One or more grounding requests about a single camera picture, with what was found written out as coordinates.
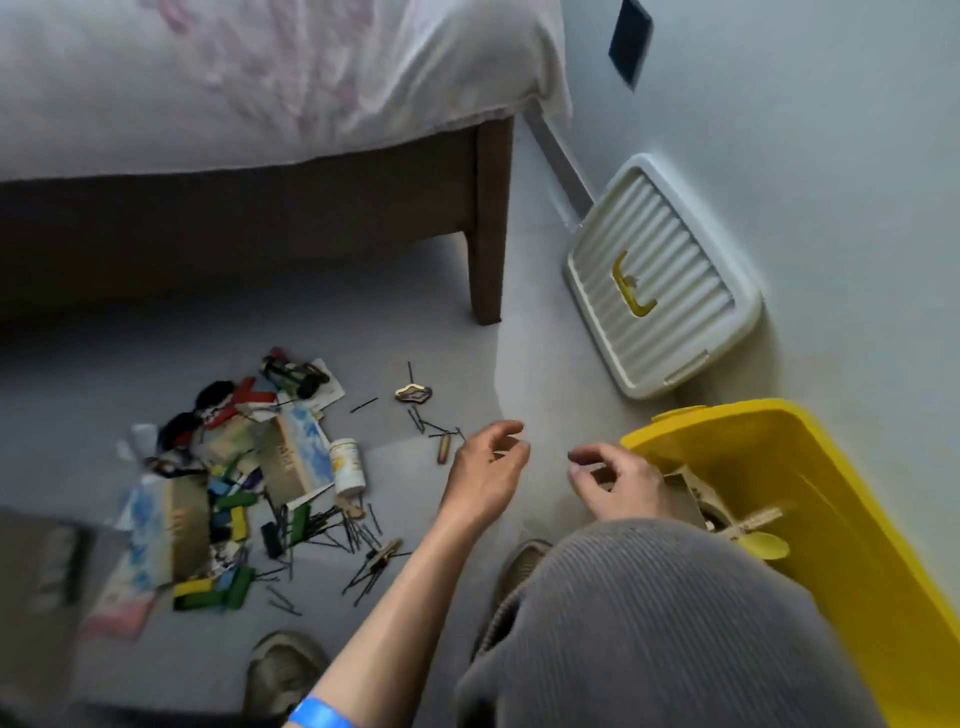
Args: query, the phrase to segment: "yellow plastic box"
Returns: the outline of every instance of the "yellow plastic box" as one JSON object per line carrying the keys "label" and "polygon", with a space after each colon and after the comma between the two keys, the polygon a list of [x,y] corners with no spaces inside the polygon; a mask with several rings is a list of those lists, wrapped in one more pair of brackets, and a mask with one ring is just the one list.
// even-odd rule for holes
{"label": "yellow plastic box", "polygon": [[689,407],[621,444],[665,473],[686,463],[737,517],[787,505],[764,528],[791,547],[774,566],[811,591],[890,724],[960,726],[960,622],[809,414],[785,400]]}

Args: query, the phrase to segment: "baseboard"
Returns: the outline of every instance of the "baseboard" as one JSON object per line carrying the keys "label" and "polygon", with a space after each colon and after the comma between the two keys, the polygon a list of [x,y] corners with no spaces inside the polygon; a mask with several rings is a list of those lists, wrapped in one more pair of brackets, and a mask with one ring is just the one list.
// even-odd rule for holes
{"label": "baseboard", "polygon": [[554,135],[553,130],[543,119],[540,109],[526,110],[523,112],[523,119],[530,127],[530,131],[533,132],[547,163],[557,176],[560,187],[563,188],[566,198],[570,201],[570,206],[583,220],[590,208],[593,207],[593,197],[577,172],[577,168],[567,156],[563,145]]}

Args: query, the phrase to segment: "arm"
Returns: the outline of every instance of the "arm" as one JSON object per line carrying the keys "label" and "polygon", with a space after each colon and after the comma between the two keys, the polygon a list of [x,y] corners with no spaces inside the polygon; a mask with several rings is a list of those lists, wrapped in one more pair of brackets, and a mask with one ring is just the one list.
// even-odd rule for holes
{"label": "arm", "polygon": [[457,451],[433,526],[311,693],[353,725],[402,728],[413,721],[460,572],[510,503],[530,457],[530,446],[511,437],[522,429],[519,422],[494,423]]}

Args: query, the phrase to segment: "blue wristband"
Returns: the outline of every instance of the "blue wristband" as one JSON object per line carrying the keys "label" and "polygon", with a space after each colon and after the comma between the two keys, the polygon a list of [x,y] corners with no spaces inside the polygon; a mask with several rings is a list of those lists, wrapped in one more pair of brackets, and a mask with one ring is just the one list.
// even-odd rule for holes
{"label": "blue wristband", "polygon": [[356,728],[319,697],[307,697],[288,718],[303,728]]}

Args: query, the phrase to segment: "green block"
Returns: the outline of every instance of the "green block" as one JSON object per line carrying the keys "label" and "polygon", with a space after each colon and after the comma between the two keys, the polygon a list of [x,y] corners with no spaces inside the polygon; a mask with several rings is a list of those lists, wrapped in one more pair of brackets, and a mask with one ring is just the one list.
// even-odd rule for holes
{"label": "green block", "polygon": [[299,544],[303,540],[306,522],[310,520],[310,504],[304,503],[294,511],[294,523],[290,528],[290,545]]}
{"label": "green block", "polygon": [[219,607],[224,603],[226,593],[224,592],[199,592],[192,595],[178,596],[174,599],[174,609],[206,609],[207,607]]}
{"label": "green block", "polygon": [[255,572],[250,567],[240,567],[237,569],[236,576],[233,577],[233,583],[227,592],[221,594],[227,595],[227,608],[240,609],[244,600],[247,598],[247,592],[253,582]]}
{"label": "green block", "polygon": [[230,508],[236,508],[237,506],[242,506],[246,508],[249,505],[256,504],[256,493],[249,493],[247,491],[239,491],[234,493],[232,496],[223,496],[218,497],[214,503],[213,507],[218,511],[228,511]]}

